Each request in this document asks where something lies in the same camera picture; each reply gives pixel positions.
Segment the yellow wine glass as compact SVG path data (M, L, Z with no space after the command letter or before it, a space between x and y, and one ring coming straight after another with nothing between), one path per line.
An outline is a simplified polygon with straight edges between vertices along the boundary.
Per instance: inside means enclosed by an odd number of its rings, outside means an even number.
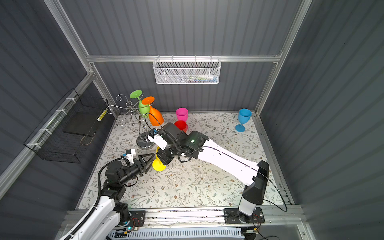
M153 167L153 169L155 170L155 171L157 171L157 172L162 172L162 171L164 171L165 169L166 169L166 166L161 162L161 160L159 159L159 157L158 157L158 155L157 155L157 153L158 153L158 151L159 151L159 147L157 147L157 149L156 149L156 153L155 153L155 159L154 159L154 161L153 161L153 163L152 163L152 167Z

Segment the red wine glass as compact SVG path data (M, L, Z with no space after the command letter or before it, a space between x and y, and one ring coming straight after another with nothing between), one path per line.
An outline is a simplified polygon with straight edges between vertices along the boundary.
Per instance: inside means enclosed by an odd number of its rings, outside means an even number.
M181 131L183 131L183 132L187 132L187 130L188 130L188 124L185 122L185 121L176 121L175 122L175 126L179 129L179 130L181 130Z

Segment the orange wine glass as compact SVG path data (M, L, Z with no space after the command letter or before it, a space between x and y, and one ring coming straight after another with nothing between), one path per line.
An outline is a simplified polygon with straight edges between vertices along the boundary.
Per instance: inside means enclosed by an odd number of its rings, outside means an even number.
M144 105L144 118L149 119L152 126L158 127L164 123L164 118L159 110L154 108L152 104L155 102L155 98L150 96L142 100Z

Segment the pink wine glass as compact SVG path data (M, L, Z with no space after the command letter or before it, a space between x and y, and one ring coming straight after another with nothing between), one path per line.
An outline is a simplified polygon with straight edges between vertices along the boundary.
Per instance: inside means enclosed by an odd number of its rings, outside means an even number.
M189 114L189 111L186 108L179 108L176 110L178 121L186 122L188 120L188 114Z

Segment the blue wine glass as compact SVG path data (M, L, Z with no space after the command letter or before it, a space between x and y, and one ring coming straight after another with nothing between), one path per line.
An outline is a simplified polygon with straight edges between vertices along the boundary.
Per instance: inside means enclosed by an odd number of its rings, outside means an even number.
M252 116L252 112L249 109L240 109L238 115L239 124L236 125L236 131L242 133L245 131L244 124L247 123Z

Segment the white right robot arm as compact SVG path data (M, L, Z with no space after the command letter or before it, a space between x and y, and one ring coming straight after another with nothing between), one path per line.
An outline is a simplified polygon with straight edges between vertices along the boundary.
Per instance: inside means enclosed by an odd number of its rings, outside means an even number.
M254 212L263 204L269 180L267 162L246 160L220 147L208 136L197 131L187 134L172 123L151 129L148 139L159 147L157 157L165 166L174 158L186 157L188 161L196 159L213 164L240 180L245 188L233 217L241 223L254 221Z

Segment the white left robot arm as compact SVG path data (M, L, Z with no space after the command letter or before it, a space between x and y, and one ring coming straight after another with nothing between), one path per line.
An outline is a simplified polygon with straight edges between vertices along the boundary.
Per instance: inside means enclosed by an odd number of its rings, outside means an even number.
M62 240L107 240L113 228L129 224L132 217L128 204L121 202L126 188L130 187L127 183L146 174L156 157L154 153L139 155L129 166L123 165L125 159L117 158L100 169L94 205L61 237Z

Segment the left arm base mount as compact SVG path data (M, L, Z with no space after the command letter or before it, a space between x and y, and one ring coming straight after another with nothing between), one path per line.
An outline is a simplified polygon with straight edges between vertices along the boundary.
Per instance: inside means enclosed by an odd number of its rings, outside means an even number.
M120 215L119 227L139 228L144 225L146 211L130 210L125 203L118 203L113 210Z

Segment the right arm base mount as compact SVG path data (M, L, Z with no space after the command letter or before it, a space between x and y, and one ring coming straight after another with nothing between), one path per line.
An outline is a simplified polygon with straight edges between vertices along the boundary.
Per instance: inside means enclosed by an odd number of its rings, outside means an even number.
M265 223L264 214L261 208L256 207L253 213L248 216L241 213L239 209L225 208L224 218L226 224L263 224Z

